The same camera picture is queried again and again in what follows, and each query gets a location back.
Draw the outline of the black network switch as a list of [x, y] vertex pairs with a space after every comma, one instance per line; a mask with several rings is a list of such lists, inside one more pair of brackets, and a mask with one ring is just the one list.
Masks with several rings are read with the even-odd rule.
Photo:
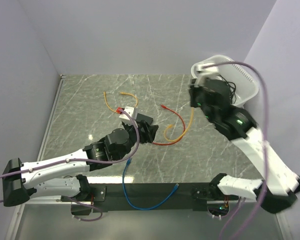
[[145, 121], [147, 124], [151, 125], [153, 123], [153, 120], [154, 119], [150, 116], [144, 115], [140, 112], [137, 113], [137, 116], [136, 116], [137, 122]]

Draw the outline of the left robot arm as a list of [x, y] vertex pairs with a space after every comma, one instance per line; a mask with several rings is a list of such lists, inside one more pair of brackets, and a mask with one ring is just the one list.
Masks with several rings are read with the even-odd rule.
[[3, 205], [14, 207], [32, 198], [57, 195], [85, 201], [91, 187], [82, 174], [131, 158], [140, 144], [154, 141], [158, 128], [145, 120], [136, 125], [124, 123], [122, 128], [68, 155], [36, 162], [13, 158], [3, 171]]

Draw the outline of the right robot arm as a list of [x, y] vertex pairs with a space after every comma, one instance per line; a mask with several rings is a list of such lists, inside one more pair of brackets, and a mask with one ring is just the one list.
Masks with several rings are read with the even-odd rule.
[[207, 201], [224, 196], [258, 200], [265, 184], [262, 209], [277, 214], [291, 208], [300, 192], [300, 175], [287, 167], [268, 142], [263, 142], [262, 130], [249, 112], [232, 104], [226, 81], [208, 78], [203, 85], [195, 82], [191, 79], [189, 84], [190, 106], [200, 108], [214, 128], [238, 147], [262, 176], [244, 179], [219, 173], [195, 197]]

